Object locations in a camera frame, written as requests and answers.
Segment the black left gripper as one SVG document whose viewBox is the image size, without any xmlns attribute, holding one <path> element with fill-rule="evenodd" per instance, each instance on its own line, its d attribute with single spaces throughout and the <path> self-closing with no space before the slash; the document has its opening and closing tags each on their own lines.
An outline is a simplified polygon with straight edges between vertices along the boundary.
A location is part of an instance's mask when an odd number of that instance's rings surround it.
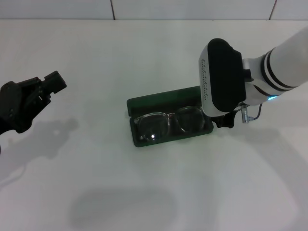
<svg viewBox="0 0 308 231">
<path fill-rule="evenodd" d="M 37 116 L 51 102 L 51 93 L 56 94 L 66 87 L 58 71 L 48 74 L 43 80 L 35 77 L 4 84 L 0 88 L 0 133 L 27 131 L 32 122 L 25 116 Z"/>
</svg>

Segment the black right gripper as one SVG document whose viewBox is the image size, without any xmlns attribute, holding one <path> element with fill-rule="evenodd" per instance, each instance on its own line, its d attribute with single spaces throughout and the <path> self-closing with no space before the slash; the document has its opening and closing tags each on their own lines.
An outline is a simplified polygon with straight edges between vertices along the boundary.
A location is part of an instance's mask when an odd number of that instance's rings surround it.
<svg viewBox="0 0 308 231">
<path fill-rule="evenodd" d="M 229 112 L 222 116 L 212 117 L 211 120 L 216 124 L 217 128 L 233 128 L 235 111 Z"/>
</svg>

